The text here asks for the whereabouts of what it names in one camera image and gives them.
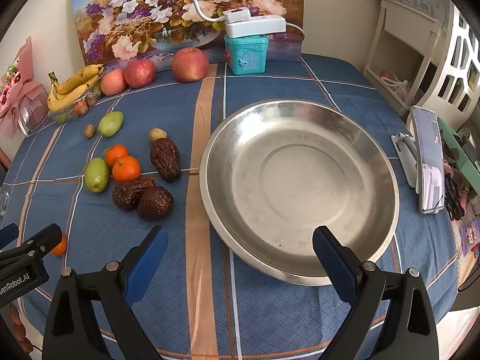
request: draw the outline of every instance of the flower painting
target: flower painting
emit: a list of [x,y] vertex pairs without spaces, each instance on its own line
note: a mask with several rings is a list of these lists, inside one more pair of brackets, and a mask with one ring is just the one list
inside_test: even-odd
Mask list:
[[[203,21],[192,0],[72,0],[72,5],[86,65],[124,68],[131,60],[150,59],[163,71],[183,47],[201,48],[211,63],[225,62],[224,24]],[[303,0],[199,0],[199,5],[212,18],[247,7],[252,16],[303,22]],[[268,37],[268,60],[299,60],[302,36],[294,28]]]

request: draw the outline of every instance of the teal box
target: teal box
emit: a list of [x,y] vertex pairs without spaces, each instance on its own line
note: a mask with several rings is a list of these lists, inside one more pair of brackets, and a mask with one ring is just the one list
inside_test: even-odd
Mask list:
[[226,59],[233,74],[255,74],[265,72],[268,38],[265,35],[230,38],[225,35]]

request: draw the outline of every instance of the cable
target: cable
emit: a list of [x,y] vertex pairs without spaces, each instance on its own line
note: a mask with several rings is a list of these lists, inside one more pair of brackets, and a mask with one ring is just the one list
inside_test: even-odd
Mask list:
[[192,0],[192,1],[193,1],[193,6],[195,7],[195,10],[197,11],[198,16],[200,16],[200,18],[202,20],[210,21],[212,23],[216,23],[216,22],[219,22],[219,21],[225,21],[227,19],[225,16],[217,17],[216,19],[212,19],[211,17],[205,16],[205,14],[202,12],[202,9],[200,8],[200,5],[198,4],[198,0]]
[[460,287],[458,287],[458,292],[463,292],[468,290],[477,281],[477,279],[480,278],[480,275],[478,275],[475,278],[475,280],[473,280],[468,286],[466,286],[466,288],[462,288],[462,285],[464,285],[467,282],[467,280],[469,280],[469,278],[471,278],[475,274],[475,272],[479,270],[479,268],[480,268],[480,257],[477,258],[477,268],[475,268],[475,270],[471,274],[469,274],[469,277],[465,279],[465,281],[460,285]]
[[301,32],[302,40],[305,39],[305,33],[303,32],[302,28],[300,28],[299,26],[294,25],[292,23],[287,23],[286,25],[287,25],[287,27],[293,27],[293,28],[296,28],[297,30],[299,30]]

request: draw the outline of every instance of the phone screen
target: phone screen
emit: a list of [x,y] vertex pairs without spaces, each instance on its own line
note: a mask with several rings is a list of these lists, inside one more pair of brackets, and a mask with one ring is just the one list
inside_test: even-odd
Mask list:
[[443,150],[435,113],[420,107],[413,107],[412,116],[417,135],[419,155],[418,172],[421,176],[421,210],[441,210],[445,200],[443,178]]

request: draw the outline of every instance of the blue tablecloth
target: blue tablecloth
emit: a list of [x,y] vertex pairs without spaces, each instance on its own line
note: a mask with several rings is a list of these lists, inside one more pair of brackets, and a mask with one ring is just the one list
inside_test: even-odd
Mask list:
[[[241,107],[273,98],[308,99],[338,109],[380,143],[397,177],[400,212],[395,237],[377,264],[393,272],[417,267],[428,285],[435,318],[441,319],[457,293],[455,242],[445,210],[418,212],[418,196],[407,185],[390,141],[391,135],[406,131],[405,125],[353,66],[303,55],[301,63],[269,62],[265,74],[256,76],[232,76],[224,64],[211,65],[208,77],[190,84],[162,72],[147,88],[102,99],[85,117],[50,125],[25,139],[5,181],[10,203],[4,224],[19,224],[22,240],[55,222],[69,240],[66,256],[45,257],[50,280],[23,297],[30,322],[43,332],[63,266],[78,273],[97,271],[122,259],[148,233],[152,222],[112,203],[113,182],[94,194],[82,175],[90,158],[121,143],[139,159],[143,173],[165,185],[150,163],[147,138],[151,128],[160,127],[179,148],[182,177],[165,185],[175,198],[173,211],[160,222],[169,232],[169,248],[145,298],[133,308],[148,337],[167,359],[317,358],[349,306],[332,286],[283,283],[234,256],[210,228],[198,190],[200,156],[210,132]],[[97,125],[112,109],[124,113],[122,129],[111,138],[86,139],[84,126]],[[384,303],[363,357],[380,332]],[[95,309],[112,357],[121,359],[104,313],[97,304]]]

